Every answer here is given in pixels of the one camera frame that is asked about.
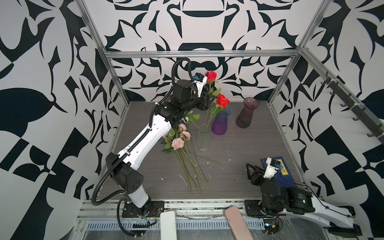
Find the bunch of artificial flowers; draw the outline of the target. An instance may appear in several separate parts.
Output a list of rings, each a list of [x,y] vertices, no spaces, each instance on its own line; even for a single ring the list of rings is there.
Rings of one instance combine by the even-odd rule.
[[[201,193],[203,190],[211,191],[208,187],[208,179],[197,158],[192,157],[192,136],[186,124],[178,124],[171,128],[161,138],[161,144],[163,145],[163,152],[173,153],[177,156],[184,171],[184,176],[181,178],[189,193],[193,191]]]

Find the small red artificial rose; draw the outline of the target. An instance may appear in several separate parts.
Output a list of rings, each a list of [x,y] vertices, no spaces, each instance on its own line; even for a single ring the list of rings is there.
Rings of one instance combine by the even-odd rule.
[[[216,112],[216,100],[217,100],[217,97],[219,96],[219,94],[221,93],[221,89],[216,89],[215,87],[215,81],[217,79],[217,73],[214,72],[214,71],[209,71],[209,72],[206,72],[206,77],[208,78],[207,82],[208,82],[208,94],[209,94],[209,97],[210,97],[210,100],[209,100],[209,111],[207,112],[207,115],[206,115],[206,118],[205,118],[205,131],[207,132],[209,127],[210,127],[210,123],[212,121],[212,118],[214,117],[215,115],[215,112]]]

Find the orange artificial rose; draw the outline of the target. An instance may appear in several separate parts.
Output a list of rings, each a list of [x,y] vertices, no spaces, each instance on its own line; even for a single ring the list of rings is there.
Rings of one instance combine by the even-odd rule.
[[[189,111],[185,114],[185,123],[194,125],[200,133],[203,132],[203,129],[198,125],[197,121],[200,119],[200,114],[193,114],[193,111]]]

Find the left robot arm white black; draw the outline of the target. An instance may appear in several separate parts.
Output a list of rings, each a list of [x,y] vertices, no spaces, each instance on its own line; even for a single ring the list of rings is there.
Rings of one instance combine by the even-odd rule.
[[[191,72],[189,58],[180,58],[172,66],[171,88],[155,103],[144,129],[117,154],[106,157],[107,171],[97,183],[91,197],[93,206],[99,206],[116,195],[135,217],[146,220],[151,210],[151,198],[146,193],[144,176],[138,172],[143,160],[156,143],[178,131],[179,124],[192,123],[193,109],[208,110],[213,98],[205,89],[207,76]]]

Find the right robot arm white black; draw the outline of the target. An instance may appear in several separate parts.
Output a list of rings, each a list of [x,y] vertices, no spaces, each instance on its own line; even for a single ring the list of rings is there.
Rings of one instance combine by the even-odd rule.
[[[247,178],[260,188],[262,198],[259,201],[245,200],[247,216],[254,218],[279,218],[295,216],[313,222],[330,234],[343,238],[355,238],[362,235],[359,225],[355,224],[355,209],[351,206],[337,207],[320,200],[312,192],[298,187],[283,187],[275,182],[280,173],[280,164],[271,160],[264,170],[258,166],[246,164]]]

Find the large red artificial rose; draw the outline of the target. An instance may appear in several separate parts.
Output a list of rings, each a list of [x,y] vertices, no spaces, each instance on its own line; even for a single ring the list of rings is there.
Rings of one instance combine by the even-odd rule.
[[[210,123],[210,127],[212,126],[212,123],[216,117],[216,115],[223,109],[225,109],[230,103],[230,100],[227,99],[224,95],[222,94],[219,94],[219,96],[217,97],[217,100],[216,100],[216,112],[215,112],[215,115],[214,117],[212,118],[212,121]]]

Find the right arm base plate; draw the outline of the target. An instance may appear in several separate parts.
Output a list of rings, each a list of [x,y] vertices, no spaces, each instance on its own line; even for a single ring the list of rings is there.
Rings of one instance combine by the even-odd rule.
[[[262,200],[245,200],[244,204],[248,217],[266,218],[269,216],[262,208]]]

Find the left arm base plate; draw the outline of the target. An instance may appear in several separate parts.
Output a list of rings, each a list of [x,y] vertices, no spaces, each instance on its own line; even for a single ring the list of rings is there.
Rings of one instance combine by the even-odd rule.
[[[157,218],[161,213],[164,212],[165,202],[164,201],[151,201],[148,200],[147,203],[141,208],[137,207],[133,203],[125,203],[123,207],[123,218],[136,218],[140,216],[145,216],[147,218]]]

